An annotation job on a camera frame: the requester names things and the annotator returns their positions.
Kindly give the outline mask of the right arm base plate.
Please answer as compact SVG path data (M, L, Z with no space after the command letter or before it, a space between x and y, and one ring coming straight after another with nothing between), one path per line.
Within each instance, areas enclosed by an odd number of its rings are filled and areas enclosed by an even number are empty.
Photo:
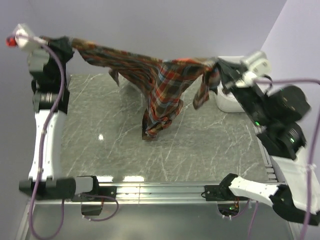
M244 196L235 196L229 189L220 185L205 185L204 191L200 194L207 202L225 202L225 201L247 201Z

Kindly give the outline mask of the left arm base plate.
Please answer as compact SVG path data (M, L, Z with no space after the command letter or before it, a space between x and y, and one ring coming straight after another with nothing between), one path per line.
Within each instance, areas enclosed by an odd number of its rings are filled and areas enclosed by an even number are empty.
M97 193L89 192L75 195L72 202L112 202L112 200L105 199L104 197L110 197L115 199L117 195L117 187L111 186L100 186Z

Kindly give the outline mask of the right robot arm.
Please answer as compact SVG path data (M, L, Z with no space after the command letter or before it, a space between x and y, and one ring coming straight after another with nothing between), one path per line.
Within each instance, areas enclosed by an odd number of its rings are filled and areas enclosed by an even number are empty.
M269 185L228 174L220 184L221 196L256 200L289 222L318 226L320 205L318 192L312 189L313 172L298 159L307 143L298 121L311 108L305 94L293 80L272 94L262 91L259 78L267 78L269 72L265 58L251 65L219 59L217 68L224 90L231 92L251 121L262 128L257 137L269 156L276 158L286 181Z

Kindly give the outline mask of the plaid long sleeve shirt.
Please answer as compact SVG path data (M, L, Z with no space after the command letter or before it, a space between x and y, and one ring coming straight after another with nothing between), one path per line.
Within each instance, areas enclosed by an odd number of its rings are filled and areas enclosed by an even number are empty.
M199 78L193 98L194 109L209 100L209 92L218 91L220 74L217 57L164 60L69 38L69 44L90 65L109 68L115 82L123 76L136 86L147 102L142 117L142 139L151 141L168 128L183 108L182 94Z

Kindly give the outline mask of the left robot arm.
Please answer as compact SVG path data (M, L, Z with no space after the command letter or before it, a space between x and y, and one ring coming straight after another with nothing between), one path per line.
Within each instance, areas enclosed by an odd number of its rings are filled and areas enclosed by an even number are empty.
M19 191L34 200L66 200L84 196L96 201L101 195L96 176L65 177L61 168L61 146L68 114L66 64L74 51L67 37L36 42L27 58L32 76L35 148L26 180Z

